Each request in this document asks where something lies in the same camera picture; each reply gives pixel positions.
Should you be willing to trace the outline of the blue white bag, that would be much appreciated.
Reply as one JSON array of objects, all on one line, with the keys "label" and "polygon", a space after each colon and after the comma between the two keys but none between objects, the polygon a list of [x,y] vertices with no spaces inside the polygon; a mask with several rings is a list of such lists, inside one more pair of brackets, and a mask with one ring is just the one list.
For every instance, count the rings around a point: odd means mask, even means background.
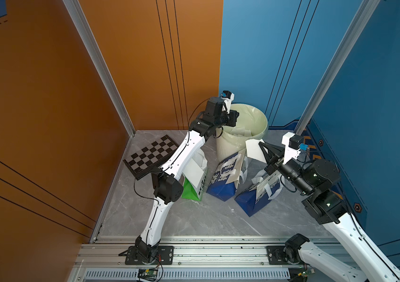
[{"label": "blue white bag", "polygon": [[249,216],[253,216],[274,200],[282,191],[279,171],[268,175],[263,169],[252,178],[252,185],[235,197],[235,201]]},{"label": "blue white bag", "polygon": [[247,175],[247,150],[242,149],[218,164],[207,193],[226,202],[235,196],[239,184],[246,181]]}]

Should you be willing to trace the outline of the white receipt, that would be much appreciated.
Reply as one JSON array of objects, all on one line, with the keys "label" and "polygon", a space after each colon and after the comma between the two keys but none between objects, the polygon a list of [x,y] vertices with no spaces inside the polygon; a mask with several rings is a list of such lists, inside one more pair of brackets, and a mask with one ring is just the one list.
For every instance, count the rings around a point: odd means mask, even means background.
[{"label": "white receipt", "polygon": [[257,160],[264,164],[267,164],[266,158],[264,156],[263,150],[260,147],[260,143],[265,143],[262,139],[248,139],[245,142],[247,156],[250,159]]},{"label": "white receipt", "polygon": [[186,165],[183,174],[194,188],[199,188],[207,171],[207,159],[197,152]]}]

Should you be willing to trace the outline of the green white paper bag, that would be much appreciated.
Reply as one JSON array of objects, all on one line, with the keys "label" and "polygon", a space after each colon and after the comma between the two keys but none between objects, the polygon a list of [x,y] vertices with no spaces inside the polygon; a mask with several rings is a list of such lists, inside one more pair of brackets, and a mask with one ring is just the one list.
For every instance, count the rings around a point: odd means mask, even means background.
[{"label": "green white paper bag", "polygon": [[207,164],[208,161],[203,150],[199,149],[188,162],[183,171],[183,199],[189,199],[198,202],[202,200],[208,172]]}]

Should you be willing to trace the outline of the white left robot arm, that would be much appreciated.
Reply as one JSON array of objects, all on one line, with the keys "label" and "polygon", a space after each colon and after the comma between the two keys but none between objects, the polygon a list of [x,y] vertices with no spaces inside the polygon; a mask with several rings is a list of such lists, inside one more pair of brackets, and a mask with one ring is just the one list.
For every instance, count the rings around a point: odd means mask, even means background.
[{"label": "white left robot arm", "polygon": [[152,169],[154,197],[149,219],[133,247],[124,253],[143,264],[159,263],[158,246],[168,212],[184,190],[180,183],[183,170],[194,154],[215,135],[218,128],[236,126],[239,113],[231,109],[234,94],[228,90],[207,100],[206,108],[191,122],[189,131],[179,148],[162,164]]}]

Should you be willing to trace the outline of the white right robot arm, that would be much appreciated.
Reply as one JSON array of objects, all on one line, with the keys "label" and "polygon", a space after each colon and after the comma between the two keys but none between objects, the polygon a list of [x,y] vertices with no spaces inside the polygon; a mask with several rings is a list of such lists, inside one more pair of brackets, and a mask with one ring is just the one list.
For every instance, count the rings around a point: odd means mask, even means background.
[{"label": "white right robot arm", "polygon": [[400,282],[400,269],[366,234],[347,202],[331,190],[341,180],[331,161],[316,159],[303,168],[296,161],[299,149],[282,149],[262,141],[258,146],[267,164],[265,171],[280,173],[306,197],[302,201],[305,210],[340,242],[357,266],[340,261],[299,233],[285,242],[283,252],[272,252],[273,257],[311,266],[336,282]]}]

